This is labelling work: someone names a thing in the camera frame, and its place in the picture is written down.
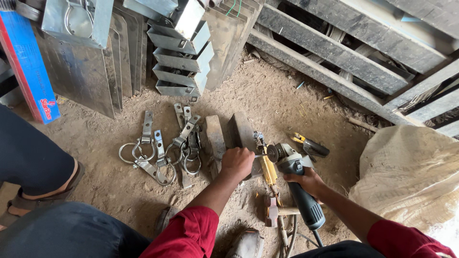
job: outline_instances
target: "red shirt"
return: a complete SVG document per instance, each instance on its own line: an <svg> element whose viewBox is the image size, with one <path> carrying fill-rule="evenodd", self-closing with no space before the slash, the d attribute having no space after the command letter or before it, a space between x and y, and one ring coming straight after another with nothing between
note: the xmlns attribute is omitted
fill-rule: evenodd
<svg viewBox="0 0 459 258"><path fill-rule="evenodd" d="M164 231L145 249L140 258L210 257L215 243L218 215L204 206L190 207L171 218ZM369 244L387 258L439 258L453 251L416 228L390 220L376 222L367 235Z"/></svg>

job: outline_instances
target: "foot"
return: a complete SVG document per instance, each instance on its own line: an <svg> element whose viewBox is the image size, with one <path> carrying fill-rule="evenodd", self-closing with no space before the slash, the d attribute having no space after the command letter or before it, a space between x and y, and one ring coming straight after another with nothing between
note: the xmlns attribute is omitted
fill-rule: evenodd
<svg viewBox="0 0 459 258"><path fill-rule="evenodd" d="M44 198L44 197L49 197L49 196L52 196L52 195L55 195L55 194L58 194L58 193L61 193L61 192L64 192L66 189L67 189L67 186L68 184L70 183L70 181L72 180L72 178L75 176L77 170L78 170L78 162L76 159L74 159L75 161L75 167L73 169L73 173L72 175L70 176L70 178L67 180L67 182L65 182L61 187L59 187L59 189L55 190L55 191L52 191L52 192L49 192L49 193L46 193L46 194L43 194L43 195L38 195L38 196L31 196L31 195L26 195L26 194L22 194L22 197L24 199L28 199L28 200L36 200L36 199L40 199L40 198ZM31 210L26 210L26 209L21 209L21 208L17 208L17 207L14 207L14 206L10 206L8 208L7 211L5 212L8 212L12 215L16 215L16 216L19 216L19 217L22 217L24 215L26 215L27 213L29 213ZM2 226L0 225L0 231L6 229L7 227L6 226Z"/></svg>
<svg viewBox="0 0 459 258"><path fill-rule="evenodd" d="M263 245L264 238L258 230L246 229L236 237L225 258L260 258Z"/></svg>

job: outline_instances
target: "sandy ground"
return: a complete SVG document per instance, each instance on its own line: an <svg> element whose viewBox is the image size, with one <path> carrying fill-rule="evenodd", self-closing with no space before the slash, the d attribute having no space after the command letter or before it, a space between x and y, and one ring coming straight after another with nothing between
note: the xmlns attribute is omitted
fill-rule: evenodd
<svg viewBox="0 0 459 258"><path fill-rule="evenodd" d="M189 103L192 112L202 117L218 115L227 145L226 124L235 112L245 112L253 128L262 131L268 143L286 142L299 150L300 146L289 139L293 132L321 143L330 149L330 155L318 158L316 168L323 180L337 191L349 191L358 180L359 157L370 137L367 131L346 122L347 116L358 118L359 114L343 107L336 97L324 100L329 95L326 88L303 74L278 70L262 60L243 64L248 58L243 53L232 77L217 90L206 90L197 103ZM303 80L305 85L295 89ZM173 104L186 104L186 101L187 98L160 96L145 89L135 98L124 98L124 110L115 120L67 101L59 106L62 118L46 126L32 120L26 105L14 111L86 166L86 175L71 200L94 205L152 237L161 209L168 205L185 207L209 184L210 173L204 166L198 177L191 177L193 187L186 190L181 188L180 177L164 188L142 169L121 161L118 150L124 143L140 137L145 110L153 111L152 128L161 129L164 144L169 145L179 135ZM278 179L278 185L284 204L291 205L282 178ZM265 238L262 257L274 257L279 249L279 231L264 226L261 198L269 193L263 178L247 181L234 191L220 218L212 257L223 257L232 239L248 227L260 230ZM349 230L331 211L326 219L319 229L324 244L349 236ZM287 228L291 229L293 219L288 221ZM313 239L302 219L298 232ZM315 247L299 237L293 254L312 248Z"/></svg>

